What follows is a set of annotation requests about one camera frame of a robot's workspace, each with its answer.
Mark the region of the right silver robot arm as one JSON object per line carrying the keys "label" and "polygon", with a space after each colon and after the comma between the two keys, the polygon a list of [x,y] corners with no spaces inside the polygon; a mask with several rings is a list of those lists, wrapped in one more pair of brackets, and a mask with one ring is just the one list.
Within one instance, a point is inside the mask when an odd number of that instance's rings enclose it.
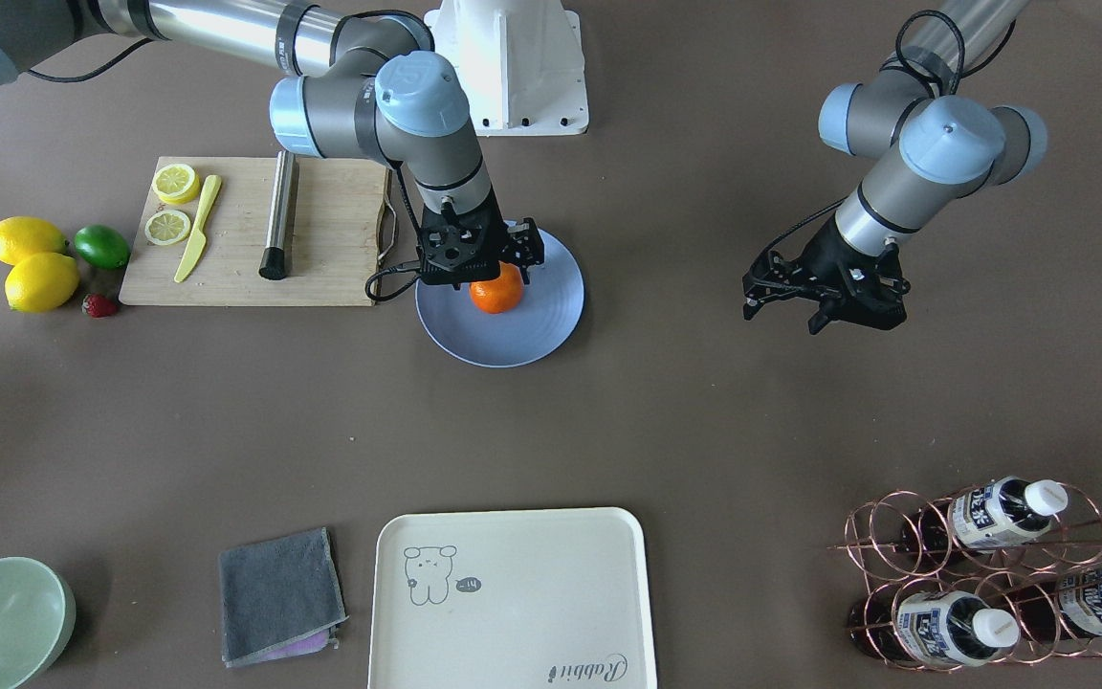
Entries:
{"label": "right silver robot arm", "polygon": [[423,200],[412,223],[421,282],[480,282],[507,265],[525,278],[545,260],[533,219],[504,219],[467,93],[415,14],[311,1],[0,1],[0,86],[102,33],[276,66],[270,121],[288,151],[409,170]]}

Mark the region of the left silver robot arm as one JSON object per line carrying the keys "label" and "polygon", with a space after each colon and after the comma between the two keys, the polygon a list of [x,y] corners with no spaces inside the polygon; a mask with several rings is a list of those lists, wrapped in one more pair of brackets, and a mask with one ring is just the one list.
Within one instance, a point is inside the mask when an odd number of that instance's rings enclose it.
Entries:
{"label": "left silver robot arm", "polygon": [[765,245],[742,279],[745,320],[771,302],[813,305],[807,327],[833,322],[873,330],[909,317],[904,247],[946,206],[1019,182],[1046,159],[1052,134],[1026,106],[971,100],[962,84],[996,60],[1024,1],[948,1],[907,17],[892,53],[867,83],[840,84],[818,118],[824,144],[871,160],[817,223],[799,256]]}

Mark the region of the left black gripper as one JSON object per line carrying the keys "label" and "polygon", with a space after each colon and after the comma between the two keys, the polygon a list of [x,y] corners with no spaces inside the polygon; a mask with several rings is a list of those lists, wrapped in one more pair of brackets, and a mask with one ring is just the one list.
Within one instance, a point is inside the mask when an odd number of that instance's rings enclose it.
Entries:
{"label": "left black gripper", "polygon": [[813,300],[818,309],[808,331],[815,335],[831,322],[851,322],[892,330],[907,319],[904,297],[911,284],[904,278],[899,244],[884,244],[875,255],[857,252],[829,218],[796,260],[765,248],[743,276],[743,317],[779,300]]}

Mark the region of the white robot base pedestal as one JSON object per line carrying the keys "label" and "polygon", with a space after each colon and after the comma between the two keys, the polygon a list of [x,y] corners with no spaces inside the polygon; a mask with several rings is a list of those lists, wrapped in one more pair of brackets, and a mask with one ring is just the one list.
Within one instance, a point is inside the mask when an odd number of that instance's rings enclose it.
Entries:
{"label": "white robot base pedestal", "polygon": [[560,1],[443,1],[425,13],[458,74],[480,137],[584,134],[590,123],[579,14]]}

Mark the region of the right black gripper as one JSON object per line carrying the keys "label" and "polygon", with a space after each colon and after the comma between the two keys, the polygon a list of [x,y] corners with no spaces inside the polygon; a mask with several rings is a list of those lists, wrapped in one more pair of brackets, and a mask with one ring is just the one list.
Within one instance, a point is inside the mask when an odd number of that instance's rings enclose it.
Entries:
{"label": "right black gripper", "polygon": [[530,266],[545,262],[545,244],[533,218],[508,224],[497,201],[486,201],[462,214],[423,208],[417,232],[420,282],[454,286],[491,280],[504,263],[518,267],[529,282]]}

